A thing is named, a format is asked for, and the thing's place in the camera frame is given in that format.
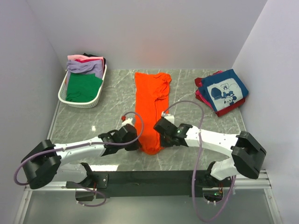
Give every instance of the folded green cloth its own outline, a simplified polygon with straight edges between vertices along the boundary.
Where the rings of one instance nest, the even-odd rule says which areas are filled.
[[[65,100],[77,103],[92,101],[97,96],[102,82],[103,80],[95,74],[71,73]]]

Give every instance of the orange cloth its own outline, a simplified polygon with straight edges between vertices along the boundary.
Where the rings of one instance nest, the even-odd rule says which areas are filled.
[[[161,149],[160,135],[154,130],[154,125],[161,118],[161,113],[168,108],[168,94],[171,77],[166,73],[148,75],[135,73],[136,106],[144,121],[144,130],[139,138],[142,150],[150,155],[157,154]],[[139,134],[141,122],[136,116],[135,128]]]

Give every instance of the mickey mouse graphic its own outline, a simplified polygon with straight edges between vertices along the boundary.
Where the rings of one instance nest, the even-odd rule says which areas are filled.
[[[234,95],[234,92],[229,89],[230,86],[232,85],[237,85],[237,84],[231,84],[231,85],[228,85],[228,83],[222,84],[220,86],[221,88],[223,88],[222,91],[214,87],[213,89],[211,89],[212,97],[215,100],[224,99],[225,104],[229,104],[229,105],[234,104],[234,100],[236,100],[237,97]]]

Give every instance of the marble table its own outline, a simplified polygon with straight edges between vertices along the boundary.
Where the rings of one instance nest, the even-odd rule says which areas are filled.
[[[171,75],[169,104],[178,100],[194,100],[196,86],[194,79],[206,77],[216,70],[108,70],[99,103],[91,109],[73,108],[60,103],[50,138],[53,143],[70,143],[87,140],[100,133],[117,129],[121,125],[121,116],[135,110],[135,72],[156,74],[166,72]],[[239,133],[245,130],[240,110],[218,118],[204,103],[205,117],[202,128],[221,133]],[[175,115],[176,125],[187,123],[198,125],[201,110],[193,104],[179,104],[170,109]],[[82,158],[90,165],[98,165],[103,170],[192,170],[198,154],[196,147],[165,148],[156,155],[147,155],[141,151],[120,150],[116,154],[98,158]],[[198,169],[206,169],[212,161],[221,161],[226,156],[204,149]]]

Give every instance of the plastic basket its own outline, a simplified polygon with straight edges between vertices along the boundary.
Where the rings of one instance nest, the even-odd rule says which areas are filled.
[[[66,72],[64,80],[63,80],[63,82],[60,86],[59,92],[58,92],[58,99],[61,102],[65,103],[69,106],[72,106],[72,107],[77,107],[77,108],[92,108],[92,107],[95,107],[98,104],[100,94],[101,94],[102,89],[103,89],[106,71],[107,71],[107,65],[105,64],[104,74],[103,74],[103,82],[102,82],[102,85],[99,88],[98,94],[92,101],[89,101],[89,102],[86,102],[86,103],[76,103],[76,102],[70,102],[70,101],[65,100],[66,99],[66,91],[67,91],[67,87],[66,87],[66,83],[65,83],[66,77],[67,77],[67,72]]]

